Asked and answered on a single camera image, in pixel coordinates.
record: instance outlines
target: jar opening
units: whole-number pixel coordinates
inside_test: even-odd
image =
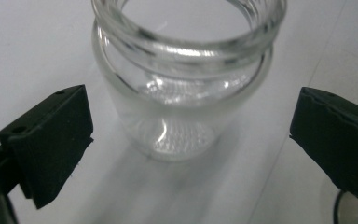
[[[184,41],[218,42],[255,28],[255,17],[237,1],[128,0],[121,10],[151,33]]]

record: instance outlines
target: glass jar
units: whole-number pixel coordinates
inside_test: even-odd
[[[285,0],[92,0],[92,43],[124,128],[181,161],[215,144],[267,73]]]

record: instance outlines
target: metal part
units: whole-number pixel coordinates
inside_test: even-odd
[[[341,191],[334,213],[335,224],[358,224],[358,199],[349,192]]]

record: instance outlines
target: white table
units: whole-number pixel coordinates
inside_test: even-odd
[[[16,187],[20,223],[332,223],[337,189],[288,138],[302,86],[358,104],[358,1],[289,1],[268,77],[208,154],[152,161],[120,130],[94,61],[90,1],[0,1],[0,130],[51,93],[86,84],[94,143],[41,210]]]

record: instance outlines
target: screw hole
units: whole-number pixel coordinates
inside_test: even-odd
[[[13,133],[22,133],[27,129],[27,127],[20,126],[12,130]]]

